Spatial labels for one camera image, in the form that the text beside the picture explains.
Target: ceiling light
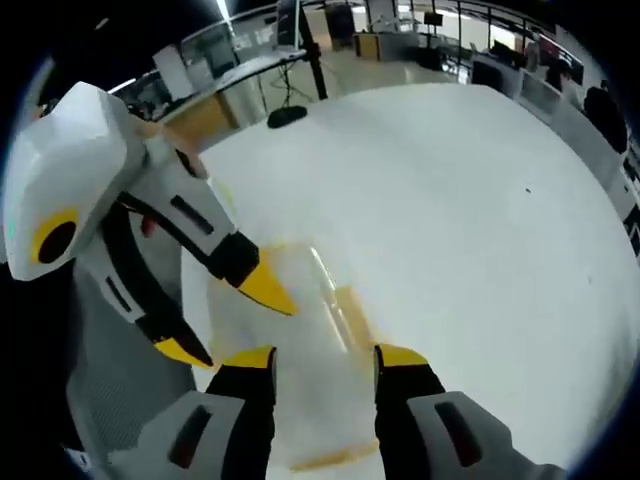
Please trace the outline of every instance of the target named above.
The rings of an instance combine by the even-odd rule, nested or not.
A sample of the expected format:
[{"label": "ceiling light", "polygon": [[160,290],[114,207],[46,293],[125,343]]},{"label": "ceiling light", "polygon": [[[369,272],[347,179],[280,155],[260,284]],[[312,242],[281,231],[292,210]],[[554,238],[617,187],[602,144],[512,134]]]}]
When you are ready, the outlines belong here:
[{"label": "ceiling light", "polygon": [[107,93],[116,93],[118,90],[122,90],[124,87],[126,87],[127,85],[131,85],[133,82],[135,82],[136,79],[132,78],[130,80],[127,80],[126,82],[121,83],[120,85],[118,85],[117,87],[113,87],[111,90],[109,90]]},{"label": "ceiling light", "polygon": [[[458,18],[458,14],[456,12],[450,12],[448,10],[436,10],[436,13],[443,17]],[[460,15],[460,18],[462,20],[471,20],[471,17],[467,17],[466,15]]]},{"label": "ceiling light", "polygon": [[96,25],[95,30],[100,30],[102,27],[104,27],[107,24],[108,21],[109,21],[108,18],[103,18],[102,20],[100,20],[100,23]]}]

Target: white wall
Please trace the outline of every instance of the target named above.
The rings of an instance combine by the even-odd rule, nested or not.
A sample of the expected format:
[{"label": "white wall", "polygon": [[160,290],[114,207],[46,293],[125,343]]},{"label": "white wall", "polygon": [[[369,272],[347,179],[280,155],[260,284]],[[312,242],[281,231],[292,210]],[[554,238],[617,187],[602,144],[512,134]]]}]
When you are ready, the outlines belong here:
[{"label": "white wall", "polygon": [[587,49],[560,25],[556,26],[556,42],[583,63],[584,78],[582,86],[584,91],[594,86],[599,87],[600,82],[606,77],[596,59],[591,56]]},{"label": "white wall", "polygon": [[182,63],[182,57],[173,45],[156,53],[153,56],[153,61],[173,100],[188,97],[194,93],[187,69]]},{"label": "white wall", "polygon": [[[401,5],[399,9],[401,12],[398,14],[399,18],[411,18],[411,12],[408,11],[407,6]],[[442,26],[437,28],[438,35],[444,35],[449,38],[458,38],[458,15],[456,13],[449,12],[447,10],[436,10],[437,13],[441,14],[442,17]],[[423,12],[415,12],[416,20],[422,22]],[[463,48],[471,48],[471,44],[473,43],[479,51],[483,51],[486,48],[489,48],[488,44],[488,29],[487,22],[482,20],[478,20],[475,18],[468,17],[466,15],[462,15],[462,46]],[[491,26],[491,44],[493,45],[494,40],[497,40],[500,43],[504,43],[509,48],[515,50],[516,37],[513,33],[505,30],[503,28],[497,27],[495,25]]]},{"label": "white wall", "polygon": [[353,12],[353,25],[356,32],[366,31],[369,23],[366,7],[353,7],[351,11]]},{"label": "white wall", "polygon": [[324,10],[305,7],[304,13],[307,16],[313,40],[320,45],[320,50],[331,50],[331,35]]},{"label": "white wall", "polygon": [[373,23],[374,32],[395,32],[397,31],[396,25],[388,23],[389,20],[393,20],[397,16],[397,12],[394,11],[394,4],[391,0],[366,0],[367,9],[371,15],[371,22]]}]

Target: transparent plastic bag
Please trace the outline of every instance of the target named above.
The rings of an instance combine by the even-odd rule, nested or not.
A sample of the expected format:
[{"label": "transparent plastic bag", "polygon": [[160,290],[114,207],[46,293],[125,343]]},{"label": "transparent plastic bag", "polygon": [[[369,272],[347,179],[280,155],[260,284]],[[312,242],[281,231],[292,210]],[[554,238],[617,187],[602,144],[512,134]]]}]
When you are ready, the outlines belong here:
[{"label": "transparent plastic bag", "polygon": [[377,452],[373,335],[348,287],[336,288],[318,253],[265,250],[300,309],[285,316],[211,278],[210,352],[220,364],[239,351],[277,347],[271,463],[307,471]]}]

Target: black pole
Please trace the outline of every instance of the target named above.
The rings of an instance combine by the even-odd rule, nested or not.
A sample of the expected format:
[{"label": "black pole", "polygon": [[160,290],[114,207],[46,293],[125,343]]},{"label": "black pole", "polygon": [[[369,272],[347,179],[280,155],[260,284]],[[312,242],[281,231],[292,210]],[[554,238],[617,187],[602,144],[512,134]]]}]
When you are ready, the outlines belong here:
[{"label": "black pole", "polygon": [[300,36],[302,37],[302,46],[307,51],[305,60],[309,62],[309,66],[311,67],[313,81],[315,82],[316,90],[318,91],[318,98],[320,100],[326,100],[328,96],[327,87],[324,83],[324,76],[322,75],[322,67],[320,66],[320,46],[313,41],[313,35],[311,35],[307,16],[302,8],[300,8],[298,28],[300,29]]},{"label": "black pole", "polygon": [[491,7],[487,7],[487,48],[491,49]]},{"label": "black pole", "polygon": [[[431,8],[433,9],[433,13],[435,13],[436,10],[433,7],[433,5],[434,5],[433,2],[434,2],[434,0],[431,0]],[[433,27],[434,34],[435,34],[435,31],[436,31],[436,27],[434,25],[434,27]],[[427,24],[427,48],[429,50],[431,50],[431,24]]]},{"label": "black pole", "polygon": [[462,61],[462,17],[460,16],[460,0],[458,0],[458,75],[460,75],[460,62]]},{"label": "black pole", "polygon": [[413,6],[413,0],[409,1],[409,5],[410,5],[409,8],[411,9],[411,31],[415,32],[416,31],[416,27],[415,27],[416,11]]},{"label": "black pole", "polygon": [[522,50],[520,53],[522,53],[524,55],[524,51],[525,51],[525,43],[527,43],[527,20],[526,19],[522,19],[522,47],[520,47],[520,50]]},{"label": "black pole", "polygon": [[371,9],[369,8],[369,0],[364,0],[365,9],[367,11],[367,32],[371,32],[371,24],[373,20],[371,20]]},{"label": "black pole", "polygon": [[[433,13],[436,13],[436,0],[431,0],[431,10],[433,10]],[[437,25],[433,25],[433,36],[435,37],[438,34],[438,26]]]}]

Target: white tabletop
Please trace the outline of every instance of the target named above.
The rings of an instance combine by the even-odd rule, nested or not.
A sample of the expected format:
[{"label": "white tabletop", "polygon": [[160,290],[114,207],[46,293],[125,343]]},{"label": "white tabletop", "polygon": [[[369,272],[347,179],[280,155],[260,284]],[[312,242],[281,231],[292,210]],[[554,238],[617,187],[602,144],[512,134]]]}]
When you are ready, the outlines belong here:
[{"label": "white tabletop", "polygon": [[503,95],[370,90],[202,158],[245,234],[313,243],[387,341],[533,461],[570,466],[617,405],[640,338],[629,241],[583,162]]},{"label": "white tabletop", "polygon": [[218,90],[224,90],[232,85],[235,85],[246,78],[249,78],[257,73],[263,72],[269,68],[273,68],[276,65],[281,65],[283,62],[292,62],[299,60],[307,54],[306,50],[274,50],[273,52],[265,53],[259,57],[247,60],[244,63],[227,70],[222,77],[216,82],[216,88]]}]

